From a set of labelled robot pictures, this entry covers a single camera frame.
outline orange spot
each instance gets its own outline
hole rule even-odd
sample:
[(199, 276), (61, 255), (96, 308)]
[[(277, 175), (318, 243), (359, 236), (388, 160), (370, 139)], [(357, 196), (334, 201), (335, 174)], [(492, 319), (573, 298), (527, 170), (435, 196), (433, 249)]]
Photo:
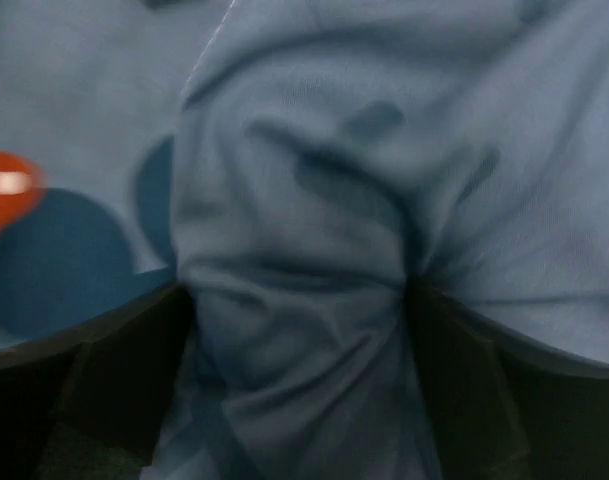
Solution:
[(0, 152), (0, 233), (28, 214), (42, 198), (42, 176), (23, 158)]

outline seam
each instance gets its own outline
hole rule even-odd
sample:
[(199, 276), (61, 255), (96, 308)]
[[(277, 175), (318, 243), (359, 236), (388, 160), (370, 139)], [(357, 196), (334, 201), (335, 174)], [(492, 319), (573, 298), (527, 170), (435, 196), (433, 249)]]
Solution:
[(228, 17), (230, 16), (231, 11), (233, 10), (233, 7), (235, 7), (236, 3), (237, 3), (237, 0), (231, 0), (231, 3), (229, 4), (228, 8), (226, 9), (226, 12), (224, 13), (224, 16), (222, 17), (222, 21), (217, 26), (217, 28), (215, 28), (215, 30), (213, 31), (213, 35), (211, 35), (211, 38), (208, 40), (208, 42), (206, 42), (206, 46), (204, 47), (204, 50), (202, 50), (202, 53), (200, 53), (200, 56), (197, 58), (195, 65), (193, 65), (193, 68), (191, 69), (191, 73), (189, 74), (188, 78), (186, 79), (186, 82), (184, 83), (184, 87), (182, 88), (182, 93), (180, 95), (182, 102), (184, 102), (184, 100), (186, 99), (186, 94), (188, 93), (191, 83), (193, 82), (193, 79), (197, 75), (198, 70), (202, 66), (202, 61), (204, 60), (204, 57), (206, 56), (206, 52), (208, 52), (209, 48), (211, 48), (211, 45), (217, 39), (217, 36), (222, 31), (222, 28), (224, 27), (226, 20), (228, 20)]

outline orange object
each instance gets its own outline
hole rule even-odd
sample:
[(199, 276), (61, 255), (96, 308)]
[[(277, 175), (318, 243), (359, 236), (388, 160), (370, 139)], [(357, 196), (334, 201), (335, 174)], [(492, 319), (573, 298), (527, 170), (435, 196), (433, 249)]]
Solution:
[(0, 233), (28, 214), (42, 197), (42, 175), (23, 158), (0, 152)]

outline black object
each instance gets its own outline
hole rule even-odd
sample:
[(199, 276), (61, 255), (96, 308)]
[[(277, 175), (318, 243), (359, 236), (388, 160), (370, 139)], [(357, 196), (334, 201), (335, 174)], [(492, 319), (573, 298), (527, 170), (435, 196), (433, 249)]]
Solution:
[(0, 351), (0, 479), (107, 480), (90, 473), (100, 454), (120, 478), (136, 478), (152, 460), (193, 321), (189, 295), (169, 286)]
[(609, 480), (609, 372), (545, 371), (430, 286), (413, 283), (407, 298), (445, 480)]

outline stitching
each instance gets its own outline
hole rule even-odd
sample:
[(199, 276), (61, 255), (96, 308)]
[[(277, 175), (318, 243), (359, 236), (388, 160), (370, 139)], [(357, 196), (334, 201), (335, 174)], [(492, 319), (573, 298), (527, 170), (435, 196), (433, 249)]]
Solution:
[(236, 3), (237, 3), (237, 0), (231, 0), (231, 3), (229, 4), (228, 8), (226, 9), (226, 13), (224, 13), (224, 16), (222, 17), (222, 21), (217, 26), (217, 28), (213, 31), (213, 35), (211, 35), (211, 38), (209, 39), (209, 41), (206, 42), (206, 46), (204, 47), (204, 50), (202, 50), (202, 53), (200, 53), (200, 56), (197, 58), (197, 62), (195, 62), (195, 65), (193, 65), (193, 68), (191, 69), (191, 73), (189, 74), (188, 78), (186, 79), (186, 82), (184, 83), (184, 87), (182, 88), (182, 93), (181, 93), (182, 101), (184, 101), (184, 99), (186, 98), (188, 89), (190, 88), (191, 83), (193, 82), (193, 79), (195, 78), (195, 75), (197, 74), (197, 71), (202, 66), (202, 60), (204, 60), (204, 56), (206, 55), (206, 52), (208, 52), (208, 50), (211, 47), (211, 45), (213, 44), (213, 42), (215, 42), (215, 40), (217, 39), (217, 36), (220, 34), (222, 27), (226, 23), (226, 20), (228, 19), (229, 15), (231, 14), (231, 11), (233, 10), (233, 7), (235, 6)]

